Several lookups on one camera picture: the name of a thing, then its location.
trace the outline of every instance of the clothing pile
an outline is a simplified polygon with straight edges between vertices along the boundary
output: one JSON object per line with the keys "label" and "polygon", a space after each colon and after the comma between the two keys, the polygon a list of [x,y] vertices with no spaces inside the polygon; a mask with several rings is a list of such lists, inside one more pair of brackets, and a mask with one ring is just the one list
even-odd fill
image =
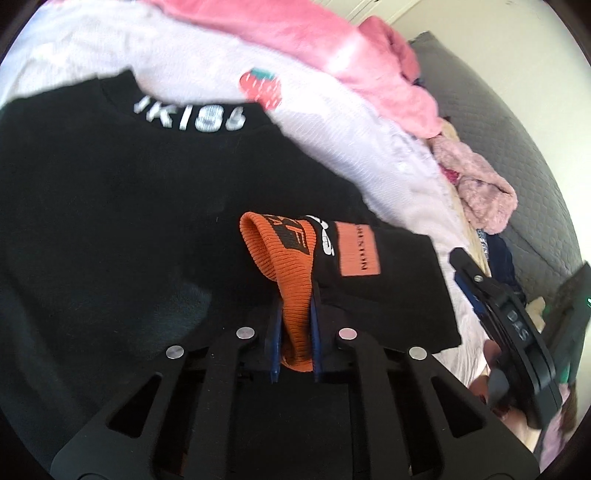
{"label": "clothing pile", "polygon": [[310,279],[390,348],[482,372],[449,252],[488,271],[476,228],[517,200],[439,136],[419,73],[380,19],[308,0],[35,13],[0,66],[0,407],[45,467],[143,362],[277,294],[309,371]]}

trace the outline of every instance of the silver rivet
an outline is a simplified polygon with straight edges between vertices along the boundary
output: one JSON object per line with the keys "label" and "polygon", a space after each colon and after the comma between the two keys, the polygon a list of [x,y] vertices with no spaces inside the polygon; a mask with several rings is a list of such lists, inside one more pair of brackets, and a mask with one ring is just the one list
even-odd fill
{"label": "silver rivet", "polygon": [[169,346],[166,350],[166,356],[172,360],[181,358],[184,355],[184,348],[180,345]]}
{"label": "silver rivet", "polygon": [[238,330],[236,330],[236,336],[240,340],[248,340],[249,338],[255,336],[255,331],[250,327],[241,327]]}
{"label": "silver rivet", "polygon": [[414,346],[409,351],[408,354],[411,358],[415,360],[425,360],[427,358],[427,351],[420,346]]}
{"label": "silver rivet", "polygon": [[355,340],[357,338],[357,332],[352,328],[341,328],[341,330],[339,330],[339,336],[343,340]]}

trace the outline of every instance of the pink fabric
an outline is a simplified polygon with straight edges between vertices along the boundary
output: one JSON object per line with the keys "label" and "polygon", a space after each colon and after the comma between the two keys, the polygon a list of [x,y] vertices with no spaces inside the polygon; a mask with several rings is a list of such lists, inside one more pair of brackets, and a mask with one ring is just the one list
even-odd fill
{"label": "pink fabric", "polygon": [[392,61],[398,61],[402,75],[410,83],[414,83],[421,75],[421,67],[418,64],[417,55],[410,47],[406,39],[388,25],[380,17],[366,18],[357,27],[365,37],[385,53],[390,53]]}
{"label": "pink fabric", "polygon": [[456,187],[470,224],[491,235],[502,232],[517,208],[509,182],[462,142],[439,136],[428,143],[441,166],[460,174]]}
{"label": "pink fabric", "polygon": [[326,72],[372,103],[380,115],[407,132],[431,138],[441,132],[437,102],[410,78],[409,46],[371,21],[361,30],[310,0],[144,0],[168,15],[237,35]]}
{"label": "pink fabric", "polygon": [[457,185],[457,181],[460,179],[460,174],[458,172],[445,168],[441,164],[439,164],[439,170],[441,170],[441,173],[443,173],[445,178],[449,180],[449,183],[454,186]]}
{"label": "pink fabric", "polygon": [[[566,384],[560,384],[558,388],[560,389],[562,403],[564,405],[564,402],[566,402],[570,395],[569,386]],[[566,444],[566,440],[560,431],[561,422],[562,411],[559,411],[546,428],[546,433],[542,442],[542,454],[540,456],[540,471],[542,472],[546,470],[548,465],[551,464],[556,457],[558,457],[558,454],[562,451],[564,445]]]}

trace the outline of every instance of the white wall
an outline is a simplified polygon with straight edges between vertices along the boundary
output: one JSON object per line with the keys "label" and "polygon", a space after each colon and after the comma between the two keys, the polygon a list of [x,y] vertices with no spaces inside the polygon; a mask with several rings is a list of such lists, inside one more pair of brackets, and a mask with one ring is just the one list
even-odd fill
{"label": "white wall", "polygon": [[[591,66],[554,11],[542,0],[421,0],[394,28],[407,38],[432,31],[511,108],[556,177],[591,261]],[[591,404],[590,337],[581,415]]]}
{"label": "white wall", "polygon": [[363,20],[376,15],[386,23],[392,23],[420,0],[312,0],[337,15],[359,25]]}

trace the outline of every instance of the gray quilted bedspread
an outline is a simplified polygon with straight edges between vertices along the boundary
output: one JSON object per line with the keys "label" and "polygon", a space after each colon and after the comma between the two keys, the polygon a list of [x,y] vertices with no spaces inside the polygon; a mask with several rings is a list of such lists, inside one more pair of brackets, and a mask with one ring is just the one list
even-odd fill
{"label": "gray quilted bedspread", "polygon": [[569,211],[544,157],[501,98],[430,32],[412,43],[425,87],[462,141],[517,191],[519,206],[501,234],[528,300],[550,299],[582,263]]}

